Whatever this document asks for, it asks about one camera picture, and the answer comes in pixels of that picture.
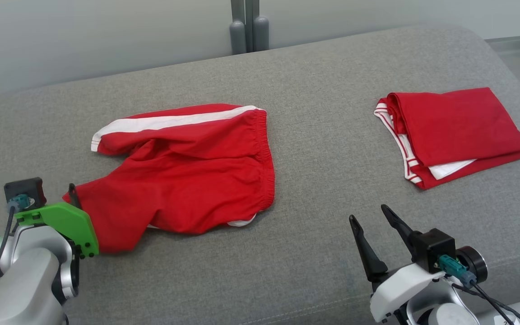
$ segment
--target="red garment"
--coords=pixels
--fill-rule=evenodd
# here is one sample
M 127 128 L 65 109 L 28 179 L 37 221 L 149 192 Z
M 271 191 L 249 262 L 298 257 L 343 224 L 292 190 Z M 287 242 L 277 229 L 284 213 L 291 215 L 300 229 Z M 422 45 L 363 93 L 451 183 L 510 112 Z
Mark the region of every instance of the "red garment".
M 374 115 L 400 148 L 404 177 L 421 189 L 520 159 L 520 132 L 489 88 L 390 93 Z
M 103 253 L 131 251 L 148 225 L 184 234 L 241 227 L 274 200 L 266 111 L 254 106 L 217 103 L 116 120 L 93 136 L 91 150 L 129 155 L 76 188 Z

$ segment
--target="red fabric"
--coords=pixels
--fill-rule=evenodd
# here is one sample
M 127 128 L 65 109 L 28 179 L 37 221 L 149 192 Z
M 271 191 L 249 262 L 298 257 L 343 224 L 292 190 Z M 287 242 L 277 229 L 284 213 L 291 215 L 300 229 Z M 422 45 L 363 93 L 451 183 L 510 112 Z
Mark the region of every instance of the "red fabric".
M 200 105 L 127 119 L 197 116 L 237 107 Z M 202 234 L 251 220 L 274 198 L 266 111 L 261 109 L 158 130 L 112 132 L 101 136 L 97 151 L 129 155 L 106 177 L 76 188 L 103 253 L 131 251 L 149 224 Z M 70 201 L 67 194 L 64 200 Z
M 390 93 L 396 134 L 406 134 L 418 161 L 410 171 L 421 189 L 520 159 L 520 132 L 489 88 L 433 93 Z M 442 179 L 429 166 L 477 159 Z

